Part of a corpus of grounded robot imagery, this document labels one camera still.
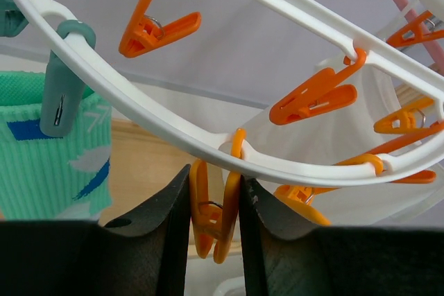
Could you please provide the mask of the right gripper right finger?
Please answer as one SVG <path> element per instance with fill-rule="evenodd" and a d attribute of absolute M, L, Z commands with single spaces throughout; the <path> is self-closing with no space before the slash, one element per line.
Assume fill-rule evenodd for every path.
<path fill-rule="evenodd" d="M 443 294 L 441 229 L 316 225 L 253 178 L 239 222 L 248 295 Z"/>

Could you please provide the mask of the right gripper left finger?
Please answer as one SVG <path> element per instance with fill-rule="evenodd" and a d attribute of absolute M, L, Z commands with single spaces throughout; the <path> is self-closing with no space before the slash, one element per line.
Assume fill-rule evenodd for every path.
<path fill-rule="evenodd" d="M 104 226 L 88 220 L 1 223 L 2 295 L 182 295 L 189 166 Z"/>

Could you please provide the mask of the mint green sock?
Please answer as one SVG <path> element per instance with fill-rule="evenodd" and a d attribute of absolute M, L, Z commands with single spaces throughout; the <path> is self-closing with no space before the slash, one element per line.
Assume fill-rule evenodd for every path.
<path fill-rule="evenodd" d="M 1 72 L 1 215 L 99 220 L 112 204 L 110 105 L 87 89 L 71 132 L 40 130 L 43 73 Z"/>

